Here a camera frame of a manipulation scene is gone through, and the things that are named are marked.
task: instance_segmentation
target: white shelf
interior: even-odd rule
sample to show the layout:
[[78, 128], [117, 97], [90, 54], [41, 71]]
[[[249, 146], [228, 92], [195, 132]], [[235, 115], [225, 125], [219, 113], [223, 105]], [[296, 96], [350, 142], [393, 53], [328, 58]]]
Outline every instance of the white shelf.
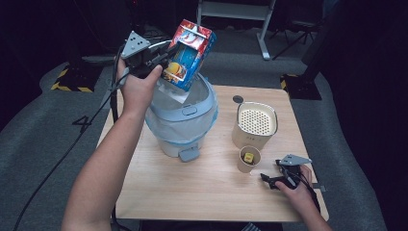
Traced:
[[203, 1], [201, 14], [207, 16], [231, 17], [263, 21], [267, 17], [268, 6], [250, 6]]

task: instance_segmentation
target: cardboard box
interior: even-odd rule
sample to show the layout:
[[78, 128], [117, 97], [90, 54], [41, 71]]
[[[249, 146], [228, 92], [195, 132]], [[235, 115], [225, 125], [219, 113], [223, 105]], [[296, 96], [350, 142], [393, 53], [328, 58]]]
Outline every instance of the cardboard box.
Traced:
[[184, 91], [189, 91], [204, 59], [216, 42], [216, 35], [209, 29], [184, 19], [171, 41], [178, 46], [176, 55], [163, 71], [163, 78]]

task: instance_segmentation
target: paper cup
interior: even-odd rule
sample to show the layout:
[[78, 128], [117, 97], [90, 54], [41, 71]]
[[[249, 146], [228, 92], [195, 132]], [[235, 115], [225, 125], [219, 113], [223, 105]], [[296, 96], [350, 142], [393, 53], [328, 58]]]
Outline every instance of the paper cup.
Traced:
[[250, 172], [260, 162], [261, 162], [261, 153], [256, 147], [244, 146], [243, 148], [241, 148], [240, 155], [238, 158], [238, 164], [237, 164], [237, 167], [241, 172], [243, 173]]

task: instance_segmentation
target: wooden table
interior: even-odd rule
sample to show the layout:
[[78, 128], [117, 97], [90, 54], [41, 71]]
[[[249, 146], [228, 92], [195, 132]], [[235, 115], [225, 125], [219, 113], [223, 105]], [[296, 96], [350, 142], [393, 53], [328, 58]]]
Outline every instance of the wooden table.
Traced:
[[[287, 154], [308, 157], [288, 95], [283, 90], [214, 86], [219, 114], [206, 135], [198, 159], [182, 163], [168, 157], [146, 124], [116, 203], [118, 218], [300, 221], [287, 197], [269, 189], [260, 173], [281, 176], [275, 164]], [[277, 113], [278, 130], [261, 150], [262, 161], [250, 173], [237, 169], [239, 149], [231, 139], [238, 104], [244, 101], [270, 105]], [[118, 95], [121, 112], [122, 98]], [[112, 127], [109, 115], [100, 141]], [[321, 213], [328, 213], [316, 190]]]

